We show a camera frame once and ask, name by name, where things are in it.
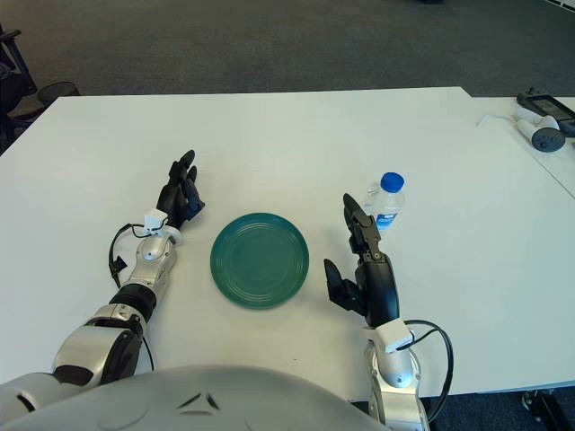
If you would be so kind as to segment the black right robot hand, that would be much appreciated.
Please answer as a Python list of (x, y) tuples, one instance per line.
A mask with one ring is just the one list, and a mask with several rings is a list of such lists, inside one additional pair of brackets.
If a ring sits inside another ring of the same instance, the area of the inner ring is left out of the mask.
[(341, 277), (336, 265), (323, 261), (330, 300), (346, 311), (365, 318), (376, 328), (400, 317), (399, 296), (389, 257), (379, 248), (376, 220), (348, 193), (342, 197), (344, 219), (350, 232), (351, 252), (358, 256), (353, 281)]

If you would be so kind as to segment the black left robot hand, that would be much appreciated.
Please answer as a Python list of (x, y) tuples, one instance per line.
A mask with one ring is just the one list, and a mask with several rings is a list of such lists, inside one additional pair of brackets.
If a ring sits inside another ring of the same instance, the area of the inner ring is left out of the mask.
[(169, 179), (161, 189), (156, 208), (167, 214), (166, 224), (180, 229), (205, 206), (196, 187), (197, 167), (195, 152), (189, 150), (179, 161), (172, 163)]

